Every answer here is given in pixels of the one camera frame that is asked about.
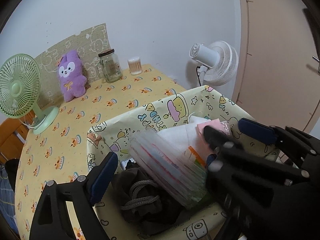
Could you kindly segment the patterned cardboard panel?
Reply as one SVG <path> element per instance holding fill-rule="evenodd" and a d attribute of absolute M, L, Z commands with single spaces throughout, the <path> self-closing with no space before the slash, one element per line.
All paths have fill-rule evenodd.
<path fill-rule="evenodd" d="M 66 67 L 71 61 L 76 66 L 81 65 L 86 85 L 98 80 L 98 54 L 110 48 L 107 26 L 102 23 L 65 38 L 35 57 L 41 73 L 41 92 L 37 104 L 43 108 L 56 104 L 63 97 L 60 66 Z"/>

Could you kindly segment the pink small tissue packet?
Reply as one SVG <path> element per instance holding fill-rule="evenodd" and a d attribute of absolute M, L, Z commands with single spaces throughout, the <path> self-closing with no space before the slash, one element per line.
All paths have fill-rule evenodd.
<path fill-rule="evenodd" d="M 221 147 L 225 142 L 231 141 L 231 136 L 221 122 L 211 120 L 197 125 L 197 133 L 212 151 Z"/>

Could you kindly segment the pink door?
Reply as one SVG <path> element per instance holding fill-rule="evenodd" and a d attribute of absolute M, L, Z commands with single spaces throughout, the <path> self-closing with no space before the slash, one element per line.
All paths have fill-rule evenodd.
<path fill-rule="evenodd" d="M 302 0 L 240 0 L 234 97 L 258 122 L 311 132 L 319 119 L 317 54 Z"/>

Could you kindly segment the green tissue pack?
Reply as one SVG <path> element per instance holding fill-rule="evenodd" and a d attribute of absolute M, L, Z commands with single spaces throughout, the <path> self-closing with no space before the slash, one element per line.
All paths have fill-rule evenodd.
<path fill-rule="evenodd" d="M 185 152 L 184 155 L 194 164 L 197 166 L 206 167 L 206 162 L 200 157 L 200 155 L 195 151 L 195 149 L 192 146 L 189 146 Z"/>

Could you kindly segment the blue plaid pillow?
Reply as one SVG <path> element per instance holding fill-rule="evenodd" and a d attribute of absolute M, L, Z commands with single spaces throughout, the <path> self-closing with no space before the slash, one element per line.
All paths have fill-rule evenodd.
<path fill-rule="evenodd" d="M 15 216 L 15 194 L 9 183 L 8 174 L 5 167 L 1 165 L 1 213 L 4 218 L 9 221 L 14 221 Z"/>

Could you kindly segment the dark grey drawstring pouch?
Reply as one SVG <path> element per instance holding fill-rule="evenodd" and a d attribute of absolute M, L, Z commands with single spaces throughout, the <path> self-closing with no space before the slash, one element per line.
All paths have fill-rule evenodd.
<path fill-rule="evenodd" d="M 112 187 L 122 217 L 148 235 L 159 234 L 190 218 L 189 211 L 130 159 L 115 174 Z"/>

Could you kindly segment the white standing fan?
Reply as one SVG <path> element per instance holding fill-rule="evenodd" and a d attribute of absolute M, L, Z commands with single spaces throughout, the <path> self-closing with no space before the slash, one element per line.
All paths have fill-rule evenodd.
<path fill-rule="evenodd" d="M 195 43 L 189 50 L 190 58 L 197 62 L 199 84 L 223 86 L 236 74 L 239 57 L 236 50 L 225 41 L 215 41 L 208 46 Z"/>

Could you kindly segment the patterned storage box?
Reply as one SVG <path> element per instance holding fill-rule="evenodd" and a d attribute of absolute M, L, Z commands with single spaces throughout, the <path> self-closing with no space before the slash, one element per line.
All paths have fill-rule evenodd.
<path fill-rule="evenodd" d="M 246 111 L 232 100 L 209 86 L 197 87 L 182 93 L 159 99 L 141 107 L 133 108 L 96 126 L 87 134 L 88 171 L 99 165 L 108 152 L 118 155 L 119 164 L 116 173 L 122 171 L 120 162 L 129 159 L 129 137 L 135 132 L 183 126 L 196 116 L 208 120 L 219 119 L 226 124 L 231 135 L 238 140 L 248 153 L 276 161 L 279 150 L 273 145 L 265 145 L 254 140 L 238 129 L 241 118 L 254 120 Z M 93 142 L 93 136 L 101 136 Z M 120 214 L 112 186 L 108 186 L 101 202 L 95 205 L 97 217 L 110 239 L 213 239 L 225 220 L 225 214 L 217 204 L 202 208 L 185 222 L 156 236 L 142 233 L 136 226 L 126 222 Z"/>

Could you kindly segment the purple plush bunny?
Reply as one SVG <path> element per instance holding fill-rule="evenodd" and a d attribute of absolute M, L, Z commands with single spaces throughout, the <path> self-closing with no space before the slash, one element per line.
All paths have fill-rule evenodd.
<path fill-rule="evenodd" d="M 61 93 L 65 102 L 83 96 L 87 78 L 83 75 L 82 61 L 76 50 L 70 50 L 61 57 L 57 67 Z"/>

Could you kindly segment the wooden bed headboard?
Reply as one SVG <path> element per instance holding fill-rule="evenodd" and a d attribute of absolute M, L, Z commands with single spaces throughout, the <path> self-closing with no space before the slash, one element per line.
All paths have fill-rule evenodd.
<path fill-rule="evenodd" d="M 27 151 L 27 135 L 29 127 L 35 117 L 31 111 L 22 119 L 6 119 L 1 124 L 1 164 L 11 159 L 19 159 L 23 152 Z"/>

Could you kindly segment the clear striped plastic pack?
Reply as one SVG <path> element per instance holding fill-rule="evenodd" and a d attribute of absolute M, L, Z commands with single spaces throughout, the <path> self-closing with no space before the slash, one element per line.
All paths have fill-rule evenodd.
<path fill-rule="evenodd" d="M 128 151 L 136 163 L 184 207 L 192 209 L 207 194 L 205 169 L 155 131 L 131 135 Z"/>

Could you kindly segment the glass jar with lid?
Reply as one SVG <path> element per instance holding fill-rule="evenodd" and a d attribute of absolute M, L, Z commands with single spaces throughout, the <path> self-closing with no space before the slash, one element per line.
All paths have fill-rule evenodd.
<path fill-rule="evenodd" d="M 107 83 L 114 83 L 122 76 L 118 56 L 114 49 L 109 49 L 98 54 L 99 61 L 96 64 L 97 76 L 104 78 Z"/>

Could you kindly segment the green desk fan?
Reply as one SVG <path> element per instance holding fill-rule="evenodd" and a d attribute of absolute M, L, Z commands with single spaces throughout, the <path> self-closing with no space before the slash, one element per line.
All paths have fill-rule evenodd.
<path fill-rule="evenodd" d="M 33 123 L 27 127 L 35 135 L 43 133 L 59 113 L 57 106 L 40 109 L 40 91 L 40 68 L 31 56 L 16 54 L 1 66 L 1 112 L 17 120 L 34 112 Z"/>

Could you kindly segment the cotton swab container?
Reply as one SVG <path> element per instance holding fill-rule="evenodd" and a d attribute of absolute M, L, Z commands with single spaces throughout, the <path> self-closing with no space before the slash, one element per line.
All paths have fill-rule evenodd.
<path fill-rule="evenodd" d="M 140 57 L 135 56 L 127 60 L 131 75 L 138 75 L 143 72 Z"/>

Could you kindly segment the white cloth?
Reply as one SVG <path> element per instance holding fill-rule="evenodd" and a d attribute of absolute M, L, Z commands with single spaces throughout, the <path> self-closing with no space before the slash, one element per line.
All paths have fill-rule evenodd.
<path fill-rule="evenodd" d="M 159 131 L 157 134 L 166 140 L 170 146 L 191 161 L 195 161 L 199 156 L 203 161 L 207 160 L 212 150 L 207 145 L 200 133 L 198 125 L 208 122 L 208 119 L 191 116 L 188 124 L 175 126 Z"/>

